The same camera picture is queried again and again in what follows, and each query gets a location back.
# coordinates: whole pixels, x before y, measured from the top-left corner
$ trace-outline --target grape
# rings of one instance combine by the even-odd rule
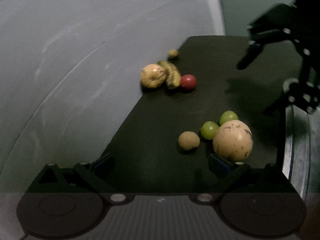
[[[201,127],[201,135],[204,139],[213,140],[214,135],[216,134],[217,129],[219,126],[211,121],[205,122],[204,125]]]
[[[238,116],[236,115],[235,112],[232,111],[226,111],[222,114],[220,117],[220,125],[223,125],[225,122],[231,121],[231,120],[239,120]]]

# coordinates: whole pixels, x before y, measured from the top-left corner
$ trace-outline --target red ball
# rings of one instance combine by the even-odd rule
[[[197,80],[193,75],[184,75],[180,79],[180,86],[185,91],[191,91],[196,87]]]

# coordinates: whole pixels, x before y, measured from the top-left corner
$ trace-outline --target brown spot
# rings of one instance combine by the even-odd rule
[[[244,129],[244,130],[247,134],[250,134],[250,139],[252,140],[252,134],[247,129]]]

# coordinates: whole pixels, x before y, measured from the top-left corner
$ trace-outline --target dark table surface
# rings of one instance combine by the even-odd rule
[[[246,70],[237,70],[247,46],[248,39],[237,36],[187,39],[173,63],[182,75],[196,76],[196,89],[184,94],[162,86],[144,92],[105,150],[116,163],[105,180],[121,192],[205,192],[217,182],[207,161],[212,141],[201,140],[195,152],[184,154],[178,137],[198,133],[206,121],[218,122],[227,110],[253,134],[244,162],[253,168],[276,162],[284,124],[280,114],[267,117],[262,111],[280,95],[285,79],[298,76],[301,58],[291,44],[270,44]]]

